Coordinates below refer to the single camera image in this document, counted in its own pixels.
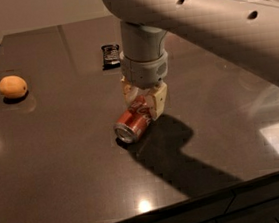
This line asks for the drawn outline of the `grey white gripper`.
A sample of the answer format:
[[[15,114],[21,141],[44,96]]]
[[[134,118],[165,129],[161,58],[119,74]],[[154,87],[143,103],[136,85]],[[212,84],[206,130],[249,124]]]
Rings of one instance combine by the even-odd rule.
[[[121,79],[122,95],[124,102],[128,106],[137,97],[139,88],[147,89],[146,102],[152,120],[157,120],[164,112],[168,86],[160,83],[168,72],[168,54],[164,52],[159,59],[154,61],[137,61],[129,59],[120,53],[121,69],[123,78]]]

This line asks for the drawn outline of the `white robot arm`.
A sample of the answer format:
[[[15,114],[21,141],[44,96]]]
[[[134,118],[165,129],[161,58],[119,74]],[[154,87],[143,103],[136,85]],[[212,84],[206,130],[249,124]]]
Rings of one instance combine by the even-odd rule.
[[[121,20],[122,73],[147,89],[165,77],[161,37],[171,32],[279,87],[279,2],[269,0],[103,0]]]

